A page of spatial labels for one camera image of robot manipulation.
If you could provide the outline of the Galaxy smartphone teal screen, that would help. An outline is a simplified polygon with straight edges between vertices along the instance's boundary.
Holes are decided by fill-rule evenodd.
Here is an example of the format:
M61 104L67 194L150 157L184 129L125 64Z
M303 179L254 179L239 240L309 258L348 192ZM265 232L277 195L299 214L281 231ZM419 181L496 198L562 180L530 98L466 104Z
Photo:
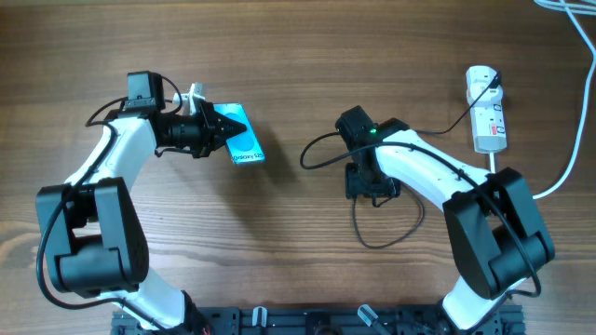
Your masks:
M234 121L242 123L247 130L226 141L231 160L236 165L263 163L264 151L251 126L251 122L240 103L218 103L214 109Z

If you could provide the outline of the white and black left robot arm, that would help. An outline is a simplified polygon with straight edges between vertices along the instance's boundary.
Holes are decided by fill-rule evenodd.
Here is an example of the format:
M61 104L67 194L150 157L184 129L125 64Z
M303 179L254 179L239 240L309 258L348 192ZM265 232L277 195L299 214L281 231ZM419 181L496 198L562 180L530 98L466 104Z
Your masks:
M130 190L150 156L207 157L248 128L194 92L167 111L167 80L129 73L127 96L106 103L102 121L91 116L86 123L103 134L84 165L64 183L40 189L35 274L43 296L62 309L113 303L150 332L209 334L190 296L151 269ZM189 113L181 112L184 106Z

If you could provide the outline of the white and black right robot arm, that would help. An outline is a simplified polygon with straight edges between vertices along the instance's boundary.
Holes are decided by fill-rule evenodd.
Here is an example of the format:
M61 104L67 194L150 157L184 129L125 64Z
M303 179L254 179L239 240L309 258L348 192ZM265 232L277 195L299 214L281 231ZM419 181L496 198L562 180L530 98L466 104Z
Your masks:
M518 171L465 164L398 119L377 124L359 106L342 113L335 128L352 157L347 198L368 197L379 207L409 186L443 213L460 274L440 303L453 328L477 329L554 259L553 241Z

